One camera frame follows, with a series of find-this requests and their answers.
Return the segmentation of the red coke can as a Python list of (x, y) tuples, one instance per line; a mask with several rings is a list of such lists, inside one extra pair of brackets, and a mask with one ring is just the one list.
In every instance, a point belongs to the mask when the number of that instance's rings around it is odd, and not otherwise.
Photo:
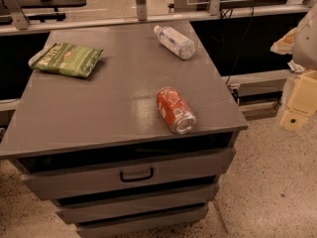
[(188, 133), (196, 117), (181, 94), (172, 87), (162, 88), (157, 95), (158, 111), (168, 129), (175, 134)]

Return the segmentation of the top grey drawer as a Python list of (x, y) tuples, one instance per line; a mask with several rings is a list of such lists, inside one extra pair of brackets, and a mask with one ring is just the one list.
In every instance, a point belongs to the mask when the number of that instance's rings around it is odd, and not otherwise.
[[(22, 176), (22, 182), (39, 199), (61, 199), (138, 186), (162, 184), (223, 174), (236, 154), (233, 147), (185, 154), (169, 154), (118, 163), (86, 166)], [(151, 179), (121, 182), (120, 172), (154, 169)]]

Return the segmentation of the grey drawer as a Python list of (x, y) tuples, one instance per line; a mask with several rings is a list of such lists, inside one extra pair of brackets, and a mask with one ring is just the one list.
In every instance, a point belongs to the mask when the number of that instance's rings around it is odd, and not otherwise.
[[(61, 199), (138, 186), (162, 184), (223, 174), (236, 154), (233, 147), (185, 154), (169, 154), (118, 163), (86, 166), (22, 176), (22, 182), (39, 199)], [(151, 179), (121, 182), (120, 172), (154, 169)]]
[(208, 205), (206, 203), (198, 203), (166, 211), (101, 220), (92, 224), (80, 225), (76, 232), (81, 238), (105, 238), (179, 223), (199, 221), (206, 216), (207, 212)]
[(60, 207), (56, 214), (65, 223), (82, 223), (126, 215), (166, 210), (179, 206), (206, 203), (214, 199), (219, 184), (172, 188), (165, 191), (134, 194), (106, 200)]

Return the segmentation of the clear plastic water bottle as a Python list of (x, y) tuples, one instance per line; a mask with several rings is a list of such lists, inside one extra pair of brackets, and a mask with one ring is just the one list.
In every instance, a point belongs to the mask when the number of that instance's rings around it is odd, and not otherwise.
[(161, 45), (182, 60), (189, 60), (195, 53), (195, 44), (172, 27), (155, 26), (154, 33)]

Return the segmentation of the grey drawer cabinet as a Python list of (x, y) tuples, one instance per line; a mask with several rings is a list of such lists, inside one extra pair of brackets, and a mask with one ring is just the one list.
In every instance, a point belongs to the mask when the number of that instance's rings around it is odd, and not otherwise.
[[(24, 175), (233, 147), (247, 126), (203, 47), (182, 60), (162, 47), (149, 24), (59, 30), (51, 43), (100, 48), (86, 79), (34, 72), (0, 147)], [(186, 134), (165, 125), (158, 92), (176, 89), (196, 117)], [(172, 188), (218, 183), (193, 178), (48, 199), (60, 207)]]

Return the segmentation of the bottom grey drawer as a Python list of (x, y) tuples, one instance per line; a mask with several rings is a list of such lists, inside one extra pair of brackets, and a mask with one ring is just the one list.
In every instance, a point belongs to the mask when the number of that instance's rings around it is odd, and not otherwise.
[(207, 212), (208, 205), (206, 203), (198, 203), (166, 211), (101, 220), (92, 224), (80, 225), (76, 232), (81, 238), (105, 238), (179, 223), (199, 221), (206, 216)]

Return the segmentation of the green chip bag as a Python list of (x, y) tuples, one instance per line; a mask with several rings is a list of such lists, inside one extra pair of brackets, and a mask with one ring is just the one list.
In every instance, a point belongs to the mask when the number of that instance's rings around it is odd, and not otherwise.
[(87, 78), (102, 54), (102, 49), (54, 43), (30, 58), (29, 67), (38, 71)]

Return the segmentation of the middle grey drawer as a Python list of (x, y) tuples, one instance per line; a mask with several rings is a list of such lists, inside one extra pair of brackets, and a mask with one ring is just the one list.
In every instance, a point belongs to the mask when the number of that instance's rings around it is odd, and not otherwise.
[(126, 215), (166, 210), (179, 206), (206, 203), (214, 199), (219, 184), (172, 188), (165, 191), (134, 194), (106, 200), (60, 207), (56, 214), (65, 223), (82, 223)]

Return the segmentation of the black round side table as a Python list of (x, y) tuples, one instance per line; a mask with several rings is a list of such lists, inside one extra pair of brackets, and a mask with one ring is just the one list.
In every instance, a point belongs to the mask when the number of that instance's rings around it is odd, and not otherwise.
[(49, 9), (48, 12), (28, 13), (26, 17), (31, 21), (45, 20), (63, 21), (66, 16), (60, 8), (75, 8), (86, 5), (87, 0), (17, 0), (21, 9)]

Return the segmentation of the grey metal railing frame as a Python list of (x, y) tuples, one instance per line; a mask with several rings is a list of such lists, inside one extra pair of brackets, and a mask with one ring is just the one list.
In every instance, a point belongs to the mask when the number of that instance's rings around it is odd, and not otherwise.
[(316, 0), (87, 0), (83, 7), (60, 8), (63, 21), (31, 21), (28, 13), (49, 9), (21, 9), (17, 0), (1, 0), (1, 34), (46, 32), (175, 20), (210, 20), (242, 17), (251, 13), (268, 15), (306, 12)]

